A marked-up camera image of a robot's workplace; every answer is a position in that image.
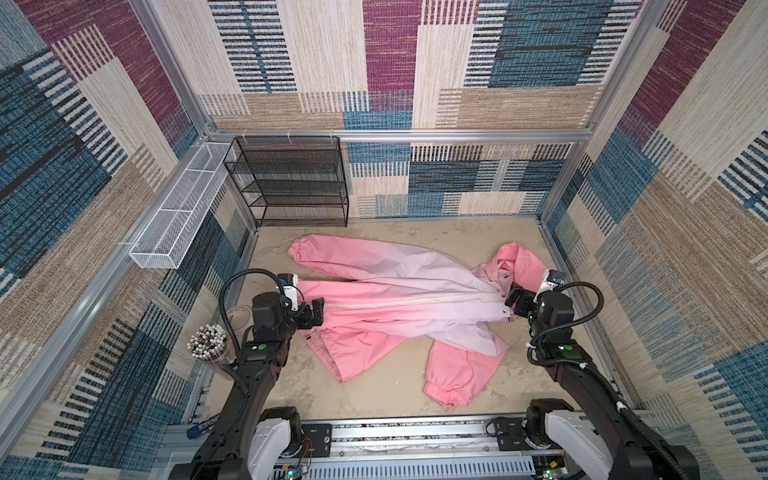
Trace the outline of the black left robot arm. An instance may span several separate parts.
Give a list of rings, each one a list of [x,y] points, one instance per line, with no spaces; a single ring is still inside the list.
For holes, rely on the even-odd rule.
[[[286,274],[249,268],[227,279],[218,298],[225,330],[234,333],[226,316],[225,297],[236,280],[263,275],[275,288],[253,297],[251,339],[234,342],[235,359],[222,367],[233,380],[217,423],[189,463],[177,464],[171,479],[270,479],[285,451],[301,450],[303,434],[298,414],[284,408],[263,416],[266,400],[287,364],[293,335],[324,323],[324,299],[307,303],[296,282]]]

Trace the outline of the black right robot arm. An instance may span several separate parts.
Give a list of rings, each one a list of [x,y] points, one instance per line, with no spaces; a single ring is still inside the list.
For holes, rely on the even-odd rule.
[[[544,368],[582,412],[537,400],[527,411],[530,444],[562,447],[591,479],[697,479],[700,467],[683,445],[673,445],[646,424],[573,339],[576,326],[604,307],[592,283],[568,282],[549,270],[538,291],[513,283],[506,306],[529,322],[526,357]]]

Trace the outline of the pink hooded zip jacket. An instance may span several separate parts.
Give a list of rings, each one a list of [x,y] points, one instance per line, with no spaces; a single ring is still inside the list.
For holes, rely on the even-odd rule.
[[[303,337],[338,382],[425,336],[433,344],[424,392],[447,407],[468,405],[490,382],[508,345],[489,324],[512,317],[512,287],[537,292],[547,271],[518,243],[474,269],[428,248],[320,234],[294,241],[288,254],[325,276],[299,283],[306,299],[325,302],[322,325]]]

